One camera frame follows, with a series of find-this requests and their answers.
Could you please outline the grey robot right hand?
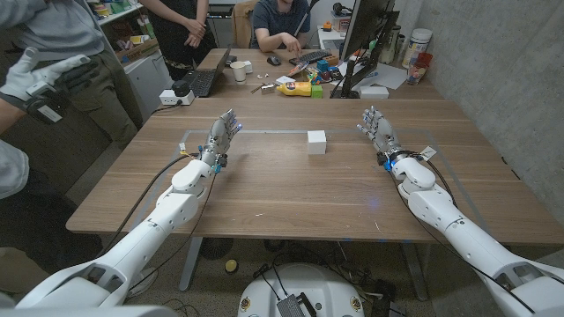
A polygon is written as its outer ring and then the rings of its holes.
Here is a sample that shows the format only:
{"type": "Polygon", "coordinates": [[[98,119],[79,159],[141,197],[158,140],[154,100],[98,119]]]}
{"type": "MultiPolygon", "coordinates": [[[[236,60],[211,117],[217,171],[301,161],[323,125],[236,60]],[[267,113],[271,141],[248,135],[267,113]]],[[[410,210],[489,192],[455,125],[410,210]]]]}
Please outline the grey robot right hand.
{"type": "Polygon", "coordinates": [[[363,124],[357,128],[372,142],[376,151],[391,162],[404,154],[396,131],[384,115],[374,106],[366,109],[362,115],[363,124]]]}

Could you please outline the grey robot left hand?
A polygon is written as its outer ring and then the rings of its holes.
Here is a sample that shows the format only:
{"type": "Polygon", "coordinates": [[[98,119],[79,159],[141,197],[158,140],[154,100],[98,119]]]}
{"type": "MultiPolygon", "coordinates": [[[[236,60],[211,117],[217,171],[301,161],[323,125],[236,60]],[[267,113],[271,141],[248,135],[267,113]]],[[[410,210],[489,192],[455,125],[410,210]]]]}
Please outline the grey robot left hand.
{"type": "Polygon", "coordinates": [[[223,113],[211,126],[200,160],[215,166],[226,156],[232,139],[241,129],[242,124],[237,122],[233,109],[223,113]]]}

